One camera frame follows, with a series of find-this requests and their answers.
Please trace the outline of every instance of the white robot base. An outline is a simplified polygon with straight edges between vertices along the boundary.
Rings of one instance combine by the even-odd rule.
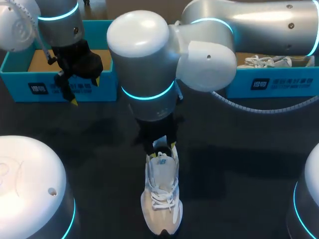
[[[63,164],[35,139],[0,136],[0,212],[0,239],[80,238]]]
[[[295,185],[287,214],[291,239],[319,239],[319,144],[310,153]]]

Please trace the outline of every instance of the white sneaker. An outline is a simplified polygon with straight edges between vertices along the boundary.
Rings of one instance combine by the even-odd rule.
[[[259,58],[257,55],[245,59],[245,64],[237,68],[277,68],[277,67],[291,67],[292,61],[290,57],[263,57]]]
[[[154,142],[154,149],[164,144],[167,147],[166,136]],[[149,229],[157,236],[173,235],[183,216],[175,146],[171,149],[171,155],[169,157],[159,152],[157,156],[146,157],[145,190],[141,196],[141,206]]]

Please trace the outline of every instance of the cable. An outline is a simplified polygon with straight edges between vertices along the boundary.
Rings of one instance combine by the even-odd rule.
[[[217,99],[221,100],[222,102],[235,107],[237,109],[240,109],[242,111],[246,111],[246,112],[250,112],[250,113],[255,113],[255,114],[279,114],[279,113],[286,113],[289,111],[294,111],[294,110],[298,110],[301,109],[302,107],[308,106],[314,102],[316,102],[317,100],[319,100],[319,96],[315,96],[312,97],[309,100],[306,100],[300,104],[294,105],[294,106],[290,106],[290,107],[286,107],[286,108],[282,108],[282,109],[276,109],[276,110],[257,110],[257,109],[252,109],[249,107],[245,107],[245,106],[241,106],[239,104],[236,104],[224,97],[222,97],[220,94],[218,94],[217,92],[211,92],[211,94],[216,97]]]
[[[23,5],[19,4],[15,0],[5,0],[5,2],[7,2],[9,4],[9,6],[13,6],[14,8],[18,9],[18,11],[20,13],[22,13],[22,16],[24,16],[25,18],[27,18],[30,21],[32,29],[33,29],[34,34],[35,34],[35,38],[38,41],[38,43],[40,44],[47,61],[49,61],[51,59],[50,52],[48,51],[48,49],[45,47],[44,43],[42,42],[40,35],[39,35],[39,30],[38,30],[37,24],[35,23],[35,20],[32,17],[32,15],[30,14],[30,12]]]

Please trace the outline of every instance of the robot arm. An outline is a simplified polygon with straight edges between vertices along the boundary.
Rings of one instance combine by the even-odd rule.
[[[180,25],[167,25],[149,11],[115,19],[107,42],[132,113],[141,131],[147,132],[142,133],[145,145],[176,130],[172,120],[175,79],[197,91],[217,91],[236,75],[236,51],[316,55],[318,15],[315,0],[193,0],[183,11]]]
[[[91,52],[84,40],[84,27],[77,0],[0,0],[0,48],[21,51],[28,48],[36,38],[43,49],[48,64],[57,61],[62,71],[54,78],[61,88],[64,99],[75,104],[68,79],[72,75],[91,79],[103,71],[100,56]],[[51,46],[54,57],[42,43]]]
[[[235,76],[237,65],[229,50],[316,55],[318,10],[317,1],[192,1],[183,11],[177,30],[184,46],[177,77],[195,90],[215,91],[226,87]]]

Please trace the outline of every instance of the shoelace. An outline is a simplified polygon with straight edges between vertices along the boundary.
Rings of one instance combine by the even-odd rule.
[[[246,58],[245,64],[254,66],[255,68],[266,68],[267,66],[275,66],[274,61],[271,57],[259,58],[258,56]]]
[[[167,209],[171,211],[171,208],[176,205],[176,200],[174,200],[174,192],[178,186],[178,179],[173,184],[170,192],[167,192],[159,187],[152,188],[152,207],[153,209]]]

